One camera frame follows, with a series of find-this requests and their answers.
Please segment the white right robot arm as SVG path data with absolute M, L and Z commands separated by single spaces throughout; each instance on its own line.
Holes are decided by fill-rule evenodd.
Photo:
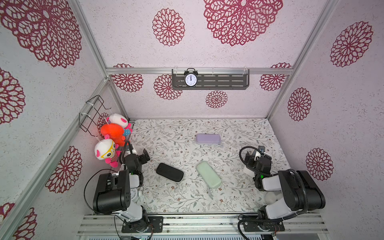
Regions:
M 262 147 L 243 147 L 239 157 L 245 168 L 255 174 L 253 180 L 259 191 L 283 195 L 258 210 L 260 222 L 280 222 L 325 207 L 325 196 L 307 171 L 288 169 L 272 174 L 272 158 Z

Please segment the mint umbrella case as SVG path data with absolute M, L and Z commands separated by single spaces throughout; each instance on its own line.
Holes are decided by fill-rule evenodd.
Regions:
M 216 189 L 221 186 L 222 180 L 208 162 L 202 161 L 199 163 L 197 165 L 197 171 L 211 189 Z

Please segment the black umbrella case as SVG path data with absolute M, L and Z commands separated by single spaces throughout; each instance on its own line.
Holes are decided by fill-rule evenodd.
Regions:
M 166 179 L 179 183 L 184 177 L 184 172 L 176 169 L 172 166 L 169 166 L 164 163 L 160 163 L 156 169 L 156 173 Z

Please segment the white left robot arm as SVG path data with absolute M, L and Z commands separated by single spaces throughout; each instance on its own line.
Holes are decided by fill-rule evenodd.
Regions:
M 131 192 L 139 195 L 144 176 L 142 165 L 150 160 L 146 149 L 142 155 L 131 153 L 125 156 L 128 164 L 125 170 L 118 173 L 101 174 L 95 190 L 92 210 L 96 214 L 116 214 L 131 228 L 149 225 L 149 218 L 144 207 L 135 203 Z

